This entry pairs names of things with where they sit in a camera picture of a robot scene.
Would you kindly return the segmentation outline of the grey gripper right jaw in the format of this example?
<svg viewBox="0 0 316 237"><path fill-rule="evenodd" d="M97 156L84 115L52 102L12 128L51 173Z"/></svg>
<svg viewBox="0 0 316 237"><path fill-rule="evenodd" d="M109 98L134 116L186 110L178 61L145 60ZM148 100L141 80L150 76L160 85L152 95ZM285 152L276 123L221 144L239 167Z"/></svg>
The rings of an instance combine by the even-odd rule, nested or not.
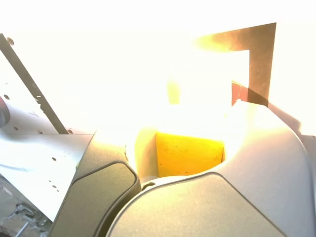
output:
<svg viewBox="0 0 316 237"><path fill-rule="evenodd" d="M110 237L310 237L312 171L293 130L263 105L227 115L225 160L164 179L119 212Z"/></svg>

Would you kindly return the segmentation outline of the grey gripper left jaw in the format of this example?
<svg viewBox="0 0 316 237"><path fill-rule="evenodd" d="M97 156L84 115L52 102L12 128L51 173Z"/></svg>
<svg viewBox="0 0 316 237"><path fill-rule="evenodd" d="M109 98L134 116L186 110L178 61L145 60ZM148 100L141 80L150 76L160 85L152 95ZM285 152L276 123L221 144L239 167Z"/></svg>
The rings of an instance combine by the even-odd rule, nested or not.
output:
<svg viewBox="0 0 316 237"><path fill-rule="evenodd" d="M105 236L118 212L158 176L156 130L95 132L50 229L51 237Z"/></svg>

